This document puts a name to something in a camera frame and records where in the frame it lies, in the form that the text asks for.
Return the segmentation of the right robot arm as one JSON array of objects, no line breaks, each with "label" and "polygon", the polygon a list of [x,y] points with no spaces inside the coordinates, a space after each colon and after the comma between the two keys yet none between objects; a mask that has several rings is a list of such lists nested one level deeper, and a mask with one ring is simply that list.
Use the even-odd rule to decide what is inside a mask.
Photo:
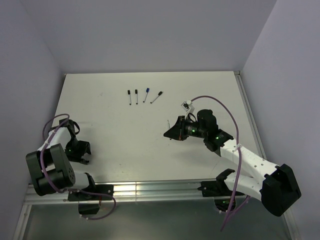
[{"label": "right robot arm", "polygon": [[179,116],[164,137],[184,141],[188,137],[201,138],[211,152],[241,167],[248,176],[237,175],[234,169],[226,169],[213,181],[203,181],[198,188],[203,197],[248,195],[262,202],[274,216],[280,217],[300,197],[301,191],[291,167],[269,162],[244,146],[219,128],[212,110],[197,113],[197,120]]}]

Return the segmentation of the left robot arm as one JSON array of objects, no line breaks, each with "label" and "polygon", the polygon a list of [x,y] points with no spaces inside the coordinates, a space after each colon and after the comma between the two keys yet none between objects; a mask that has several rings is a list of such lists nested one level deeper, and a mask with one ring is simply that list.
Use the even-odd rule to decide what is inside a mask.
[{"label": "left robot arm", "polygon": [[86,200],[96,197],[98,188],[92,176],[76,173],[72,162],[87,165],[85,155],[91,155],[88,141],[78,140],[79,125],[68,118],[61,119],[59,125],[50,128],[48,137],[36,151],[25,157],[31,182],[39,196],[79,191]]}]

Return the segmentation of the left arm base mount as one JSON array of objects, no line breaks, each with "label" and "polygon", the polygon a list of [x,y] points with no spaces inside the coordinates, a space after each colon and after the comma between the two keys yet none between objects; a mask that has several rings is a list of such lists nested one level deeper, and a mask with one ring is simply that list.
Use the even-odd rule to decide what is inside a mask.
[{"label": "left arm base mount", "polygon": [[[84,189],[72,191],[68,193],[68,202],[78,202],[78,213],[83,218],[89,220],[100,220],[111,215],[117,206],[117,202],[113,197],[114,186],[112,184],[96,185],[93,184]],[[113,201],[113,206],[105,215],[98,216],[101,209],[102,201]]]}]

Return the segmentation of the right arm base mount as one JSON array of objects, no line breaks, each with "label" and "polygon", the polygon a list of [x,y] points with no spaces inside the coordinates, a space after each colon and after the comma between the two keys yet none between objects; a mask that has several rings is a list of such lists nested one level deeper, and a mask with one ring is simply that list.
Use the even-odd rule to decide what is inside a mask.
[{"label": "right arm base mount", "polygon": [[197,190],[204,198],[213,198],[214,205],[220,214],[228,211],[232,191],[222,181],[202,181]]}]

